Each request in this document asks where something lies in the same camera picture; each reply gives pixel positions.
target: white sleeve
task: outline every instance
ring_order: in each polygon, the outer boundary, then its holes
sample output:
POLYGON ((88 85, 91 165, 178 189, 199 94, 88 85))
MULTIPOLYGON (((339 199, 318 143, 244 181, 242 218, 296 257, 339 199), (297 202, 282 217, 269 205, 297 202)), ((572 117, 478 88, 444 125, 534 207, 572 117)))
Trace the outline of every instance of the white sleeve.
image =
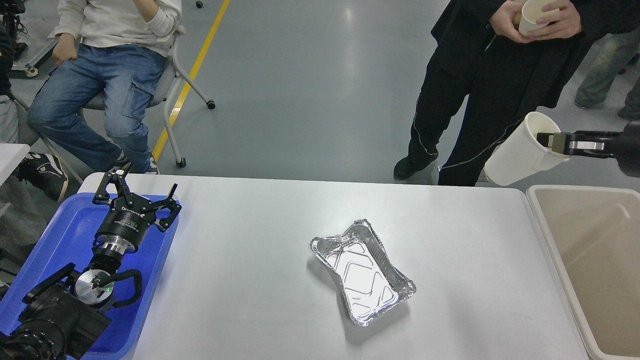
POLYGON ((162 38, 173 34, 178 28, 182 15, 180 0, 157 0, 158 13, 147 23, 147 26, 157 37, 162 38))
POLYGON ((49 38, 56 37, 62 33, 69 33, 77 40, 84 22, 86 4, 86 0, 60 0, 58 3, 60 22, 49 34, 49 38))

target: gray floor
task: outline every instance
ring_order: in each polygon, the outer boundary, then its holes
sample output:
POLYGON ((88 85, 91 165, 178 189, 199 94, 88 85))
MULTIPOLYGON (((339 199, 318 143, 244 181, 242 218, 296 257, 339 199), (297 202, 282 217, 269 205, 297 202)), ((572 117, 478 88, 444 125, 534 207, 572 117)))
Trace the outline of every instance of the gray floor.
MULTIPOLYGON (((29 0, 23 17, 55 18, 56 3, 29 0)), ((198 9, 194 1, 183 2, 188 33, 182 38, 180 61, 187 71, 222 3, 204 0, 198 9)), ((415 100, 436 45, 429 30, 446 3, 231 0, 195 79, 217 108, 208 110, 195 93, 189 94, 174 127, 188 165, 177 168, 167 144, 159 159, 161 172, 396 183, 392 169, 406 153, 415 100)), ((49 29, 29 31, 46 34, 49 29)), ((616 112, 640 75, 635 67, 618 76, 602 109, 573 105, 575 89, 597 49, 566 86, 558 107, 539 109, 563 131, 620 131, 626 124, 616 112)), ((52 67, 48 59, 39 64, 35 78, 15 73, 14 92, 30 101, 52 67)), ((441 139, 439 164, 454 145, 462 113, 441 139)), ((101 113, 87 114, 100 129, 101 113)), ((157 108, 147 113, 151 148, 163 129, 160 114, 157 108)), ((41 146, 36 144, 36 150, 44 150, 41 146)), ((76 160, 73 164, 83 174, 90 172, 76 160)), ((436 167, 430 166, 409 183, 433 184, 436 179, 436 167)), ((612 159, 572 158, 511 187, 525 190, 533 184, 640 191, 640 179, 624 176, 612 159)))

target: cargo pocket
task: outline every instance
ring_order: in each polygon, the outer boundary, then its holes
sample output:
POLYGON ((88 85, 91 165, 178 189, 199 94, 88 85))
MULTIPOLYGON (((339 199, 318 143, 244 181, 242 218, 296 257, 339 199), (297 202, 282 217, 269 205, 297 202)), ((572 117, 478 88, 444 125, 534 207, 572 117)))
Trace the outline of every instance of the cargo pocket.
POLYGON ((129 93, 122 108, 122 115, 139 121, 145 118, 145 110, 154 95, 155 89, 141 81, 131 80, 129 93))

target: chair leg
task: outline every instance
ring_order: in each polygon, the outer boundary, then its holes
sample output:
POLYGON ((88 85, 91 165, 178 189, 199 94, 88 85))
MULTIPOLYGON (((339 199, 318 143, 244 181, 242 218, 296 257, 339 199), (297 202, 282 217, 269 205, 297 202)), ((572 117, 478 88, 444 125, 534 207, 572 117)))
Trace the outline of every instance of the chair leg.
MULTIPOLYGON (((173 53, 178 54, 177 42, 173 44, 173 53)), ((191 79, 191 76, 189 76, 189 74, 187 74, 187 72, 184 71, 184 69, 182 68, 182 65, 180 65, 176 56, 172 56, 172 62, 173 62, 173 67, 175 67, 175 69, 178 71, 178 74, 180 74, 180 77, 182 77, 189 84, 189 86, 192 87, 192 89, 196 92, 196 94, 198 94, 198 96, 200 96, 200 98, 207 104, 207 107, 209 109, 215 109, 216 103, 213 100, 209 99, 208 96, 206 96, 204 92, 200 89, 200 87, 196 85, 193 79, 191 79)))
POLYGON ((60 153, 56 150, 56 148, 53 147, 53 144, 51 144, 49 139, 47 139, 46 137, 44 137, 42 135, 40 135, 40 139, 45 144, 45 146, 49 148, 51 153, 54 154, 60 160, 60 163, 62 163, 62 165, 66 168, 66 170, 71 173, 71 175, 74 177, 74 179, 76 179, 79 184, 82 184, 83 183, 82 177, 80 177, 78 175, 78 173, 74 170, 74 168, 72 168, 67 163, 67 161, 62 156, 60 156, 60 153))
MULTIPOLYGON (((179 89, 179 86, 178 86, 179 84, 180 84, 180 81, 176 83, 175 86, 172 87, 172 89, 169 91, 169 94, 167 95, 167 99, 173 99, 175 97, 175 94, 179 89)), ((173 155, 175 156, 175 164, 179 168, 183 168, 187 166, 187 162, 180 155, 180 149, 178 149, 178 141, 175 139, 173 128, 171 127, 171 122, 169 121, 169 116, 171 115, 172 110, 173 110, 173 102, 165 101, 164 113, 163 113, 164 128, 166 129, 166 134, 167 134, 167 137, 169 138, 169 143, 171 144, 173 155)))

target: pants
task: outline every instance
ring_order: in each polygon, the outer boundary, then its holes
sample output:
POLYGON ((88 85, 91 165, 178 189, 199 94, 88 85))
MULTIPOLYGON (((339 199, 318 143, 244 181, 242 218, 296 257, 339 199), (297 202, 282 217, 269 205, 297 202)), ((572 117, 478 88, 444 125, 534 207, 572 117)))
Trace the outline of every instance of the pants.
MULTIPOLYGON (((0 143, 22 143, 16 101, 0 95, 0 143)), ((47 226, 24 183, 10 176, 0 184, 0 249, 19 263, 47 226)))
POLYGON ((18 109, 15 101, 0 95, 0 143, 18 142, 18 109))
POLYGON ((412 163, 424 163, 436 151, 442 133, 468 94, 462 128, 440 171, 438 184, 474 186, 495 146, 515 130, 527 113, 535 110, 535 107, 520 109, 520 102, 542 46, 495 37, 478 54, 467 78, 446 73, 432 58, 411 128, 408 155, 412 163))
POLYGON ((142 120, 163 70, 160 54, 136 44, 80 45, 78 59, 63 62, 36 95, 29 122, 94 171, 109 170, 122 150, 132 162, 131 172, 146 172, 150 151, 142 120), (77 116, 101 91, 104 127, 113 143, 77 116))
MULTIPOLYGON (((579 105, 594 106, 604 102, 616 74, 634 57, 640 47, 640 28, 630 33, 611 35, 593 62, 575 94, 579 105)), ((640 78, 627 94, 622 112, 640 119, 640 78)))

